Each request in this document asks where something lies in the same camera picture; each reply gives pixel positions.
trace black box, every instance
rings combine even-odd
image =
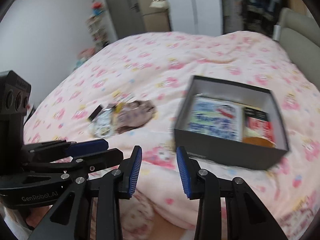
[[[194,98],[221,99],[260,108],[268,113],[276,148],[267,148],[227,140],[187,130]],[[253,170],[267,170],[278,163],[289,151],[288,140],[277,103],[268,89],[247,84],[194,76],[174,126],[175,146],[184,146],[189,155],[223,165],[240,166]]]

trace bed sheet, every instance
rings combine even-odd
[[[217,177],[242,177],[288,238],[298,239],[320,204],[320,92],[286,52],[262,34],[236,32],[209,37],[146,33],[117,41],[74,71],[41,103],[25,125],[25,143],[90,140],[87,117],[99,104],[106,106],[129,93],[136,99],[152,100],[157,112],[149,123],[114,135],[108,142],[125,157],[134,145],[141,145],[143,162],[137,189],[167,220],[193,229],[198,201],[184,195],[172,151],[172,127],[193,75],[273,90],[291,149],[281,162],[269,171],[204,161],[200,165]],[[226,209],[221,201],[226,236]]]

